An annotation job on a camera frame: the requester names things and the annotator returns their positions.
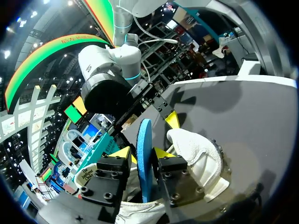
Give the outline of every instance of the yellow triangular block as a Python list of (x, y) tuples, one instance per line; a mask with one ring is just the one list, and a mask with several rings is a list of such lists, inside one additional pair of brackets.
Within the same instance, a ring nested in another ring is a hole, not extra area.
[(166, 152), (166, 151), (163, 151), (163, 150), (160, 149), (160, 148), (154, 147), (154, 149), (155, 149), (156, 156), (157, 156), (158, 159), (159, 159), (159, 158), (163, 158), (163, 157), (165, 157), (165, 156), (168, 156), (168, 157), (176, 157), (175, 155), (170, 154), (170, 153), (168, 153), (168, 152)]
[(180, 128), (179, 121), (178, 121), (178, 115), (176, 111), (173, 111), (166, 119), (165, 121), (170, 125), (172, 128)]
[(135, 157), (133, 155), (131, 155), (131, 156), (132, 156), (132, 163), (137, 164), (137, 160), (135, 159)]
[(130, 146), (127, 146), (127, 147), (121, 149), (120, 151), (117, 151), (117, 152), (115, 152), (115, 153), (112, 153), (112, 154), (109, 155), (109, 156), (112, 156), (112, 157), (119, 156), (119, 157), (122, 157), (122, 158), (127, 159), (127, 158), (128, 158), (128, 154), (129, 154), (129, 151), (130, 151)]

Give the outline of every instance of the rubber pad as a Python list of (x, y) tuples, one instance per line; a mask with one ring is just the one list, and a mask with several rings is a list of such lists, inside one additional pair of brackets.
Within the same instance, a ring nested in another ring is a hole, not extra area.
[(142, 192), (142, 201), (150, 202), (150, 193), (153, 183), (152, 165), (150, 162), (151, 145), (151, 121), (144, 119), (139, 127), (137, 136), (137, 169)]

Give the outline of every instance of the white shoe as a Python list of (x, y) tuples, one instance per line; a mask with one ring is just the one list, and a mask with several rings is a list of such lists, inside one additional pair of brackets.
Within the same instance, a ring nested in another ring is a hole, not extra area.
[[(91, 179), (97, 164), (93, 163), (80, 170), (74, 178), (78, 188), (85, 186)], [(140, 191), (137, 167), (131, 168), (126, 190), (123, 192), (123, 200), (130, 200), (138, 191)], [(116, 217), (117, 224), (155, 224), (165, 213), (163, 199), (149, 203), (130, 203), (121, 202), (120, 211)]]
[(222, 160), (209, 139), (181, 128), (169, 130), (167, 139), (173, 143), (176, 153), (188, 162), (197, 184), (205, 188), (207, 202), (229, 186), (229, 182), (220, 177)]

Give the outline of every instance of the white lattice structure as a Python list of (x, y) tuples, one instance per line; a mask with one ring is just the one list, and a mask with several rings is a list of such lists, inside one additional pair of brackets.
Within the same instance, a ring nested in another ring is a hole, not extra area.
[(7, 111), (0, 113), (0, 143), (28, 127), (30, 165), (36, 174), (43, 167), (44, 137), (48, 135), (48, 131), (43, 132), (43, 129), (51, 125), (45, 119), (55, 114), (54, 110), (48, 111), (49, 105), (60, 101), (60, 97), (54, 97), (55, 85), (50, 87), (45, 99), (37, 100), (40, 90), (39, 86), (34, 87), (30, 103), (19, 105), (18, 101), (13, 114), (7, 114)]

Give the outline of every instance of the white cable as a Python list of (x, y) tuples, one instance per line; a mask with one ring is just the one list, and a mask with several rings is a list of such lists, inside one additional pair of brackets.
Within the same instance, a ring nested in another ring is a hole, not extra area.
[(168, 42), (170, 43), (171, 41), (176, 41), (176, 40), (173, 40), (173, 39), (162, 39), (162, 40), (159, 40), (159, 39), (154, 39), (154, 40), (150, 40), (150, 41), (143, 41), (141, 42), (140, 44), (138, 44), (138, 47), (144, 43), (151, 43), (151, 42), (157, 42), (157, 41), (164, 41), (164, 42)]
[(164, 42), (167, 42), (167, 43), (178, 43), (177, 40), (172, 40), (172, 39), (162, 39), (162, 38), (160, 38), (160, 37), (157, 37), (157, 36), (154, 36), (154, 35), (150, 34), (148, 31), (146, 31), (145, 29), (142, 28), (142, 26), (139, 24), (139, 22), (137, 21), (136, 17), (133, 15), (132, 12), (130, 12), (129, 10), (127, 10), (127, 9), (125, 9), (125, 8), (123, 8), (123, 7), (120, 6), (120, 4), (121, 4), (121, 0), (119, 1), (118, 4), (119, 4), (119, 5), (116, 6), (116, 7), (121, 8), (121, 9), (125, 10), (126, 12), (130, 13), (130, 14), (133, 16), (136, 25), (137, 25), (137, 26), (139, 27), (139, 29), (140, 29), (142, 32), (144, 32), (146, 35), (148, 35), (148, 36), (150, 36), (150, 37), (152, 37), (152, 38), (154, 38), (154, 39), (157, 39), (157, 40), (159, 40), (159, 41), (164, 41)]
[(150, 83), (150, 73), (149, 73), (149, 70), (148, 70), (148, 68), (145, 66), (144, 62), (141, 62), (141, 64), (144, 66), (144, 69), (146, 70), (146, 73), (148, 74), (148, 77), (149, 77), (148, 82)]
[(167, 42), (167, 43), (178, 43), (177, 40), (172, 40), (172, 39), (162, 39), (160, 37), (157, 37), (157, 36), (154, 36), (153, 34), (150, 34), (148, 31), (146, 31), (145, 29), (142, 28), (142, 26), (139, 24), (139, 22), (137, 21), (137, 18), (135, 16), (133, 16), (134, 20), (135, 20), (135, 23), (136, 25), (139, 27), (139, 29), (144, 32), (145, 34), (147, 34), (148, 36), (154, 38), (154, 39), (157, 39), (157, 40), (160, 40), (160, 41), (164, 41), (164, 42)]

